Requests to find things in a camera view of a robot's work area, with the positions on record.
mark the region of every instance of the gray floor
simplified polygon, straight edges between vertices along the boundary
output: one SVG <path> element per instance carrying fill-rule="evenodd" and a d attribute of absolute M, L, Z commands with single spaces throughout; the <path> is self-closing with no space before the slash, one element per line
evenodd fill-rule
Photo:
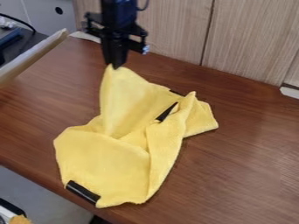
<path fill-rule="evenodd" d="M 22 208 L 34 224 L 87 224 L 92 214 L 0 166 L 0 198 Z"/>

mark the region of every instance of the towel fold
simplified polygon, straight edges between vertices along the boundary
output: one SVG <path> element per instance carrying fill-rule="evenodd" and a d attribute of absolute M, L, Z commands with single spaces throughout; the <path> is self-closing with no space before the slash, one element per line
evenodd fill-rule
<path fill-rule="evenodd" d="M 108 66 L 101 115 L 55 140 L 63 184 L 72 180 L 101 198 L 97 207 L 141 204 L 170 172 L 184 137 L 218 128 L 209 105 Z"/>

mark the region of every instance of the wooden cabinet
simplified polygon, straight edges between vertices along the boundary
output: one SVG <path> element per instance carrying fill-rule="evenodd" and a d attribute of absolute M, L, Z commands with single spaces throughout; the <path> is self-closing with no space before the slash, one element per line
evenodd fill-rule
<path fill-rule="evenodd" d="M 99 0 L 73 1 L 78 27 L 86 11 L 100 10 Z M 154 53 L 276 86 L 286 77 L 299 85 L 297 0 L 151 0 L 138 22 Z"/>

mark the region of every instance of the tabletop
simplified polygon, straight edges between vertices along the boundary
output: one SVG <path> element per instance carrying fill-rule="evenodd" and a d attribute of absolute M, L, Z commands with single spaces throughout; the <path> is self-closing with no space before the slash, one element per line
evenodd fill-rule
<path fill-rule="evenodd" d="M 219 128 L 183 141 L 142 205 L 96 209 L 63 188 L 53 139 L 99 114 L 101 48 L 68 38 L 0 90 L 1 165 L 113 223 L 299 222 L 299 101 L 278 87 L 150 53 L 126 67 L 183 95 L 197 91 Z"/>

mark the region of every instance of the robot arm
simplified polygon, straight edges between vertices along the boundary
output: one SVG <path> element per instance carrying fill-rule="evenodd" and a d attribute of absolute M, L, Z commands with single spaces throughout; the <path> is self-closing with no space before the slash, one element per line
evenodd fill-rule
<path fill-rule="evenodd" d="M 101 0 L 101 14 L 88 12 L 86 31 L 101 39 L 101 48 L 106 64 L 112 64 L 117 69 L 127 61 L 129 50 L 146 54 L 150 48 L 145 43 L 148 33 L 136 23 L 138 0 Z M 140 42 L 129 38 L 134 35 L 141 38 Z"/>

